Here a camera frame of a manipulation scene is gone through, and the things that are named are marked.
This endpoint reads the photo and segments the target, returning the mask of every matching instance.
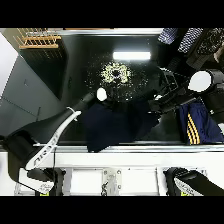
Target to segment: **folded clothing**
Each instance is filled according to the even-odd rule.
[[[179,115],[186,143],[192,145],[224,142],[221,129],[201,101],[181,106]]]
[[[88,151],[139,140],[159,123],[160,116],[148,111],[147,102],[128,103],[125,110],[95,103],[82,117]]]

